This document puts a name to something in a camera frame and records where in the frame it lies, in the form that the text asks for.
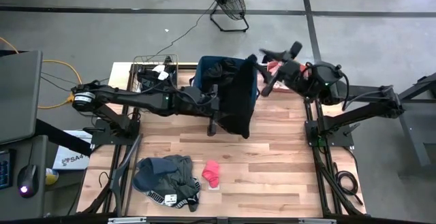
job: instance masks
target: concrete floor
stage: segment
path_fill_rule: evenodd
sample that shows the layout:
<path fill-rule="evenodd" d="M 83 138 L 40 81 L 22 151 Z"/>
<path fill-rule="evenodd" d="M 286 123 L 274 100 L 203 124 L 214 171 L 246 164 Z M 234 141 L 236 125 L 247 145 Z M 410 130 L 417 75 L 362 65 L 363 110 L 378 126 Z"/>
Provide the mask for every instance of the concrete floor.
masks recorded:
<path fill-rule="evenodd" d="M 1 5 L 57 7 L 128 7 L 204 10 L 213 0 L 0 0 Z M 304 10 L 303 0 L 245 0 L 249 10 Z M 436 0 L 310 0 L 312 10 L 353 12 L 434 12 Z M 247 57 L 258 48 L 284 50 L 302 42 L 302 62 L 313 59 L 306 16 L 248 15 L 246 33 L 221 33 L 204 17 L 189 35 L 166 53 L 180 61 L 203 55 Z M 104 79 L 112 63 L 154 54 L 195 24 L 197 14 L 53 14 L 0 12 L 0 36 L 20 50 L 42 50 L 45 59 L 72 64 L 84 82 Z M 240 26 L 226 16 L 223 25 Z M 424 75 L 436 71 L 436 18 L 314 17 L 323 61 L 340 63 L 352 84 L 389 85 L 400 93 Z M 0 48 L 7 48 L 0 43 Z M 75 80 L 68 68 L 44 64 L 44 72 Z M 70 88 L 71 84 L 53 80 Z M 40 103 L 59 103 L 65 91 L 42 81 Z M 89 126 L 70 106 L 39 110 L 38 117 L 61 129 Z M 360 183 L 369 214 L 374 217 L 435 222 L 435 181 L 400 180 L 397 172 L 414 153 L 398 120 L 372 118 L 353 132 Z M 57 200 L 62 213 L 72 202 Z"/>

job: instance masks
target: clothing pile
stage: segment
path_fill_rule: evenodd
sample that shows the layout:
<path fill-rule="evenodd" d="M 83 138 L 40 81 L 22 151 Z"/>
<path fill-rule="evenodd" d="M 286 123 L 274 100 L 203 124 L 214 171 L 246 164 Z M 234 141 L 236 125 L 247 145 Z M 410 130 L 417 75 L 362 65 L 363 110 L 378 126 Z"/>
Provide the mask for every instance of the clothing pile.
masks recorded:
<path fill-rule="evenodd" d="M 136 164 L 133 187 L 149 196 L 154 202 L 189 210 L 197 210 L 200 198 L 200 181 L 192 176 L 189 156 L 170 155 L 164 158 L 146 158 Z"/>
<path fill-rule="evenodd" d="M 228 133 L 242 135 L 245 139 L 250 136 L 249 126 L 254 111 L 251 104 L 253 82 L 257 78 L 253 74 L 254 65 L 255 56 L 249 57 L 239 67 L 234 60 L 223 58 L 201 77 L 204 93 L 210 92 L 214 84 L 218 85 L 221 118 L 217 123 Z"/>

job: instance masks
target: wooden table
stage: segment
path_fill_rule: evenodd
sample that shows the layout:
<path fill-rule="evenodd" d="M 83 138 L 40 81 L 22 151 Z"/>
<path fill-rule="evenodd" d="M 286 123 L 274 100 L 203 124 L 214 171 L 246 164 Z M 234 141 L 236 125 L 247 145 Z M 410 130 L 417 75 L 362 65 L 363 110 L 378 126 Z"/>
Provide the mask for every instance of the wooden table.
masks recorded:
<path fill-rule="evenodd" d="M 109 85 L 126 89 L 130 65 L 114 63 Z M 188 85 L 192 76 L 193 71 L 179 71 L 178 83 Z M 122 106 L 111 104 L 111 108 L 121 112 Z M 323 111 L 326 115 L 335 115 L 341 109 L 330 106 L 323 107 Z M 141 133 L 144 139 L 138 158 L 189 155 L 194 163 L 193 175 L 202 182 L 200 205 L 195 212 L 190 212 L 187 206 L 182 209 L 160 206 L 133 189 L 128 215 L 321 217 L 313 153 L 307 146 L 303 129 L 305 120 L 302 99 L 295 93 L 272 93 L 267 98 L 259 97 L 247 140 L 222 129 L 218 129 L 217 135 L 208 137 L 208 120 L 205 118 L 164 118 L 143 114 Z M 101 172 L 110 171 L 113 151 L 114 146 L 102 146 L 91 155 L 78 211 L 88 207 L 101 191 L 98 177 Z M 343 148 L 331 148 L 331 151 L 339 170 L 347 170 L 358 177 L 354 160 L 347 151 Z M 218 191 L 209 190 L 208 183 L 201 177 L 209 159 L 218 161 L 221 166 Z M 102 184 L 106 181 L 106 177 L 102 176 Z M 330 187 L 326 187 L 326 191 L 333 211 Z M 357 209 L 365 212 L 364 206 L 360 206 L 354 197 L 349 199 Z"/>

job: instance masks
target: pink cloth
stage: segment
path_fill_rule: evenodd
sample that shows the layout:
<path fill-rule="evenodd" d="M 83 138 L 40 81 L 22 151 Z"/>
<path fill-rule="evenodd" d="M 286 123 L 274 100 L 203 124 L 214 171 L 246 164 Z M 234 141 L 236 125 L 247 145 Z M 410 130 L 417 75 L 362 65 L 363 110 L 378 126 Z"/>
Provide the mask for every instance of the pink cloth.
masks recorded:
<path fill-rule="evenodd" d="M 213 188 L 219 185 L 219 164 L 216 161 L 208 160 L 204 167 L 202 176 L 209 181 L 209 185 Z"/>

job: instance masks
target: metal wire rack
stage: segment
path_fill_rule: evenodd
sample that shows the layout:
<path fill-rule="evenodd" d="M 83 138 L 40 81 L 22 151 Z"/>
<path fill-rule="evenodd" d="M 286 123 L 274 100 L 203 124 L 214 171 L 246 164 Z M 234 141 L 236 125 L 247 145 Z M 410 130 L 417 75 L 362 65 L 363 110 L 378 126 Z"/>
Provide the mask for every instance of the metal wire rack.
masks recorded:
<path fill-rule="evenodd" d="M 131 67 L 130 91 L 142 92 L 149 88 L 155 87 L 160 89 L 158 80 L 150 76 L 145 76 L 145 72 L 153 70 L 158 65 L 165 65 L 166 70 L 170 70 L 169 75 L 174 85 L 177 86 L 178 76 L 178 56 L 177 54 L 158 54 L 136 56 Z M 140 109 L 141 112 L 149 112 L 147 109 Z"/>

